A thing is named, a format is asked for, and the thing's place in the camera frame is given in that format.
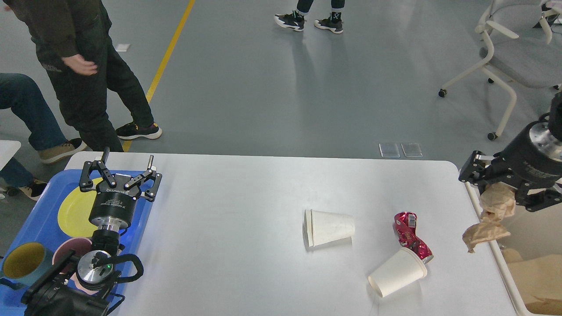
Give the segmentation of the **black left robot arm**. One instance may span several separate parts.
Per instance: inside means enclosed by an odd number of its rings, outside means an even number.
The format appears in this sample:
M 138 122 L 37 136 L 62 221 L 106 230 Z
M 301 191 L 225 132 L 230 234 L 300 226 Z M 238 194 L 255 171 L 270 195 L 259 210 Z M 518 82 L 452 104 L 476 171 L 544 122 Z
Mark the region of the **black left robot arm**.
M 40 274 L 24 292 L 21 302 L 26 316 L 106 316 L 124 301 L 114 288 L 143 275 L 141 260 L 121 243 L 121 236 L 134 228 L 137 204 L 153 202 L 162 174 L 149 156 L 147 168 L 136 176 L 111 172 L 106 166 L 110 150 L 84 162 L 78 189 L 93 194 L 86 203 L 88 222 L 95 229 L 90 247 L 80 255 L 74 248 Z

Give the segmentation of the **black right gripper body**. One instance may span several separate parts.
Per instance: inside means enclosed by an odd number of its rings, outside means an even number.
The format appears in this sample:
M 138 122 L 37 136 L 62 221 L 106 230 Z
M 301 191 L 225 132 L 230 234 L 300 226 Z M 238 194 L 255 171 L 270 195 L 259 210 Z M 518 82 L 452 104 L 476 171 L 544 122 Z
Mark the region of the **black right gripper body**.
M 494 179 L 514 188 L 548 188 L 561 178 L 561 126 L 535 121 L 494 160 Z

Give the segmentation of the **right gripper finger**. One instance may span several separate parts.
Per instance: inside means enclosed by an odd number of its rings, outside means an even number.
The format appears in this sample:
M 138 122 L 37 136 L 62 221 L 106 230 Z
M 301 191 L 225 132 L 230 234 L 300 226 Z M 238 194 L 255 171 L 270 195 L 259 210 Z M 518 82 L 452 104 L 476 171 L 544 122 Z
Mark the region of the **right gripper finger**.
M 474 151 L 462 166 L 458 180 L 470 183 L 477 187 L 480 194 L 490 190 L 490 186 L 503 183 L 509 189 L 518 190 L 518 178 L 516 178 L 514 167 L 514 155 L 504 151 L 493 156 L 486 156 L 481 151 Z
M 515 201 L 517 205 L 524 207 L 528 212 L 537 212 L 560 204 L 562 201 L 561 188 L 560 184 L 554 184 L 552 187 L 540 192 L 528 194 L 530 188 L 524 185 L 516 190 Z

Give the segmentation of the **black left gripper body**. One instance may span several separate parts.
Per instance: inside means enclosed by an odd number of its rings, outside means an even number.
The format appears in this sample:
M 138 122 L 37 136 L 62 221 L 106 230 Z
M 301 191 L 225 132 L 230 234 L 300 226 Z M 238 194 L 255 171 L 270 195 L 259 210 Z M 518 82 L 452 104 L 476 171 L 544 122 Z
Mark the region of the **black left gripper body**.
M 96 198 L 90 212 L 89 222 L 100 226 L 105 218 L 119 220 L 119 228 L 131 226 L 135 207 L 140 196 L 138 185 L 125 188 L 124 185 L 132 180 L 131 176 L 114 176 L 116 187 L 111 188 L 106 180 L 96 185 Z

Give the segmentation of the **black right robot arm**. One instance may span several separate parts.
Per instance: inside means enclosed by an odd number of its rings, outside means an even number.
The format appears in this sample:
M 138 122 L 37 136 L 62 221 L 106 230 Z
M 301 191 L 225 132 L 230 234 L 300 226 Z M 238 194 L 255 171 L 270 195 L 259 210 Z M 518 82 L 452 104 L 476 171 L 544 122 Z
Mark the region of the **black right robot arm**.
M 515 190 L 516 204 L 536 212 L 561 202 L 561 150 L 562 106 L 557 93 L 550 111 L 528 124 L 504 150 L 492 156 L 472 152 L 458 180 L 477 186 L 481 194 L 494 183 L 507 184 Z

